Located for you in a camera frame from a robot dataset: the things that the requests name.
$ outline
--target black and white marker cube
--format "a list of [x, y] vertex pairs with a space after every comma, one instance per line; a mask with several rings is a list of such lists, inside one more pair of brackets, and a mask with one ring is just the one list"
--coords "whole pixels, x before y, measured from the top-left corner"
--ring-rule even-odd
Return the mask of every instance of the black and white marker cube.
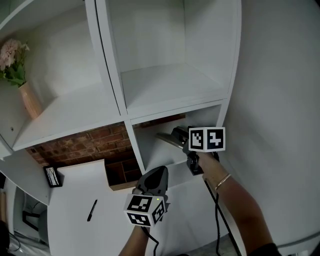
[[129, 222], [144, 227], [154, 227], [165, 211], [162, 196], [128, 194], [124, 205], [124, 213]]
[[224, 151], [226, 150], [226, 130], [224, 127], [190, 128], [188, 141], [190, 151]]

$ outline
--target picture frame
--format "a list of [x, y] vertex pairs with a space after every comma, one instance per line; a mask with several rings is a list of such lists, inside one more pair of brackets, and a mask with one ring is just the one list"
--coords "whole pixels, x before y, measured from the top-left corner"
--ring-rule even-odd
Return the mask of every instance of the picture frame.
[[62, 187], [62, 183], [56, 168], [48, 165], [43, 167], [43, 171], [50, 188]]

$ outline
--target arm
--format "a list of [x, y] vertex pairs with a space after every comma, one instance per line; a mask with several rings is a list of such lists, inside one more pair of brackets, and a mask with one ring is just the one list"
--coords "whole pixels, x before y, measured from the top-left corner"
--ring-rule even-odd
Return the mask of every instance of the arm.
[[[227, 171], [211, 154], [198, 155], [205, 177], [215, 188], [228, 175]], [[219, 186], [218, 193], [239, 228], [247, 254], [273, 242], [260, 207], [239, 183], [229, 177]]]
[[119, 256], [145, 256], [148, 239], [142, 228], [135, 226]]

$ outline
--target flower vase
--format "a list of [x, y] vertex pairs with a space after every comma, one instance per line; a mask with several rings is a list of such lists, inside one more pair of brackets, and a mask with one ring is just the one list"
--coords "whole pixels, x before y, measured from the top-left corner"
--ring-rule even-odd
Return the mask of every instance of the flower vase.
[[20, 86], [19, 91], [21, 93], [25, 109], [28, 111], [32, 119], [36, 119], [42, 113], [42, 106], [33, 89], [30, 87], [29, 82]]

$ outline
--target bracelet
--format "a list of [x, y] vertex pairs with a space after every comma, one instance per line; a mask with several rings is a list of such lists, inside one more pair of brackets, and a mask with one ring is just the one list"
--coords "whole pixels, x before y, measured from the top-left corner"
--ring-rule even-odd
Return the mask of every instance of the bracelet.
[[216, 185], [215, 187], [215, 191], [217, 191], [217, 189], [231, 176], [231, 174], [228, 174], [227, 176], [225, 176], [220, 182], [218, 185]]

